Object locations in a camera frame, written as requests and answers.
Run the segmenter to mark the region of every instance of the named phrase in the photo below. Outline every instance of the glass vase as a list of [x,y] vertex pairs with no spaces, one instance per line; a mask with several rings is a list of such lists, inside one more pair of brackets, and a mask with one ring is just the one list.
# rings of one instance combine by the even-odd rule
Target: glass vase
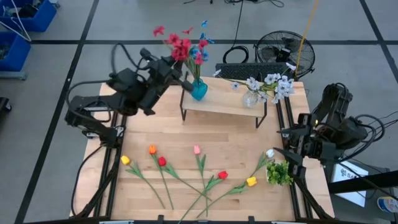
[[194,79],[192,85],[193,85],[193,91],[191,92],[191,95],[194,99],[200,101],[206,95],[207,84],[204,83],[201,78],[199,78],[199,79]]
[[242,103],[247,108],[253,108],[259,101],[258,94],[248,90],[242,97]]

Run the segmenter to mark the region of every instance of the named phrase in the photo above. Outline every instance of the gray floor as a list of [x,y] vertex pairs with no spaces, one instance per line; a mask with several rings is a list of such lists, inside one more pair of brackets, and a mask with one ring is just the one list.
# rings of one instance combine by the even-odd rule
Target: gray floor
[[[154,40],[155,26],[166,26],[166,33],[180,32],[195,26],[197,39],[200,22],[207,19],[207,33],[213,39],[234,38],[239,4],[206,0],[182,4],[184,0],[100,0],[88,32],[87,40]],[[314,0],[283,0],[285,7],[269,2],[245,3],[238,39],[256,40],[275,30],[291,30],[302,34],[307,25]],[[34,40],[79,40],[93,0],[60,0],[55,19],[47,32],[31,34]],[[366,0],[384,40],[398,40],[398,8],[396,0]],[[308,40],[377,40],[357,0],[320,0]],[[0,223],[13,223],[24,196],[33,168],[49,129],[62,86],[70,69],[77,45],[34,44],[25,62],[28,79],[24,82],[0,80],[0,96],[11,99],[13,111],[0,127]],[[112,45],[84,45],[72,83],[106,78],[110,72]],[[163,45],[128,45],[135,60],[141,47],[154,55],[167,55]],[[211,75],[215,64],[231,45],[215,44],[208,48],[210,60],[202,74]],[[247,45],[250,61],[254,60],[252,45]],[[343,82],[354,95],[350,115],[362,113],[377,117],[398,110],[398,84],[380,45],[314,45],[315,72],[303,82],[310,90],[308,102],[314,108],[323,88]],[[388,46],[398,58],[398,45]],[[240,62],[244,56],[233,53],[229,62]],[[124,55],[118,54],[118,68],[129,67]],[[95,95],[99,85],[77,88],[75,94]],[[68,127],[63,120],[65,107],[58,121],[36,191],[25,222],[67,218],[70,197],[78,166],[83,157],[86,139],[79,130]],[[398,115],[385,119],[397,119]],[[374,166],[398,169],[394,136],[398,125],[391,126],[386,136],[360,154],[357,159]],[[336,216],[361,220],[335,205]]]

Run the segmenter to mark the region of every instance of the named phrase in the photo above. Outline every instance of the wooden table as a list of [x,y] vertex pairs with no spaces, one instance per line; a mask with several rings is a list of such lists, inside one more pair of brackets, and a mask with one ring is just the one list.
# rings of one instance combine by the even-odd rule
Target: wooden table
[[[294,83],[295,94],[290,97],[294,118],[299,113],[308,113],[303,83]],[[127,130],[123,142],[123,154],[137,161],[144,176],[156,188],[165,203],[162,209],[159,201],[148,185],[135,175],[127,173],[120,165],[112,219],[156,220],[164,215],[165,220],[179,220],[186,209],[198,197],[192,189],[165,173],[167,185],[174,203],[171,210],[164,185],[154,161],[148,153],[151,144],[156,145],[158,156],[164,156],[176,169],[178,175],[197,189],[202,189],[200,173],[193,154],[193,146],[199,144],[207,155],[205,178],[221,170],[229,173],[228,178],[209,192],[210,198],[217,198],[235,185],[248,178],[254,170],[260,154],[273,147],[282,147],[275,105],[267,103],[267,118],[256,129],[252,118],[203,111],[188,111],[189,119],[181,120],[179,103],[182,89],[171,86],[154,107],[156,115],[145,116],[141,111],[127,119]],[[113,90],[101,87],[100,95],[110,95]],[[107,114],[97,113],[97,118]],[[85,156],[95,150],[99,140],[88,140]],[[282,161],[281,154],[275,152],[276,161]],[[79,212],[98,188],[104,150],[95,154],[81,170],[76,191],[75,208]],[[334,216],[328,193],[325,175],[320,163],[315,159],[304,160],[307,167],[309,191],[327,213]],[[255,174],[258,184],[242,194],[229,195],[209,209],[209,220],[248,220],[252,215],[257,221],[293,221],[292,199],[289,186],[270,185],[266,181],[265,168]],[[305,216],[302,195],[297,188],[301,216]],[[204,208],[201,199],[185,220],[196,220],[196,215]]]
[[[226,82],[222,78],[202,77],[201,79],[208,85],[206,95],[201,101],[197,101],[186,92],[182,93],[180,108],[183,121],[187,110],[204,111],[251,116],[256,118],[256,128],[258,128],[267,116],[265,103],[258,103],[253,108],[243,105],[242,97],[248,91],[245,86],[240,85],[237,90],[233,90],[231,82]],[[192,76],[189,76],[188,80],[192,82]]]

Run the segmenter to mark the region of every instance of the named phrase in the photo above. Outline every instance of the black fan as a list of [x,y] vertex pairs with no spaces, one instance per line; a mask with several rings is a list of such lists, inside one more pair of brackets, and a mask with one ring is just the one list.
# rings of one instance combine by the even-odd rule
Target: black fan
[[[301,35],[290,31],[271,32],[262,37],[255,45],[256,58],[260,62],[288,62],[296,66],[302,38]],[[315,53],[310,42],[305,39],[300,56],[300,65],[297,68],[297,79],[308,72],[313,72],[314,62]]]

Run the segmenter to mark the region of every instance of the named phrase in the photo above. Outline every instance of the blue storage bin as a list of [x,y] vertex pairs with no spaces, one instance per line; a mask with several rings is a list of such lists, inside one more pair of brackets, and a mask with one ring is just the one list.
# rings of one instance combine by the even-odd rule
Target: blue storage bin
[[0,71],[20,71],[24,66],[30,45],[15,32],[0,32],[0,45],[9,45],[6,57],[0,60]]
[[[22,7],[25,4],[32,4],[33,0],[14,0],[14,2],[17,7]],[[20,30],[20,28],[13,22],[15,21],[19,24],[19,20],[17,17],[14,17],[11,20],[11,17],[9,16],[2,16],[4,13],[4,10],[2,8],[3,6],[14,8],[11,0],[1,0],[0,21],[5,23],[7,26],[13,28],[14,30]],[[44,0],[33,18],[21,18],[21,22],[24,25],[26,31],[44,32],[50,25],[52,19],[55,16],[55,13],[57,13],[57,10],[54,8],[51,2],[49,2],[49,0]]]

